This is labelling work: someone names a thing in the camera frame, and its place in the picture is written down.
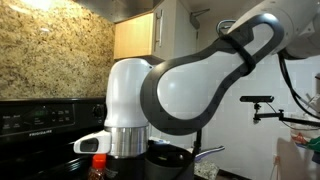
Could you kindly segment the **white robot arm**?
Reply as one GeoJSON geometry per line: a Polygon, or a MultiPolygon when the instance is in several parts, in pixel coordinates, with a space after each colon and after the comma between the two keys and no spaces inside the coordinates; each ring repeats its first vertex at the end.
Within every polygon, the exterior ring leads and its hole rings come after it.
{"type": "Polygon", "coordinates": [[[249,75],[262,59],[288,54],[308,57],[316,34],[319,0],[263,0],[244,13],[225,35],[202,51],[156,66],[141,58],[111,68],[106,94],[104,129],[78,139],[78,154],[121,157],[148,155],[147,143],[127,143],[116,132],[144,131],[149,125],[170,135],[202,130],[214,116],[227,90],[249,75]]]}

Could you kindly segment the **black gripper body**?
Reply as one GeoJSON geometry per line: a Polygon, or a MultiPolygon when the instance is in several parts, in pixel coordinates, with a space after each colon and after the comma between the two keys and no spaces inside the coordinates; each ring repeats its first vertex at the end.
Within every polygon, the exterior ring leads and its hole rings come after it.
{"type": "Polygon", "coordinates": [[[144,180],[144,155],[135,157],[107,157],[105,180],[144,180]]]}

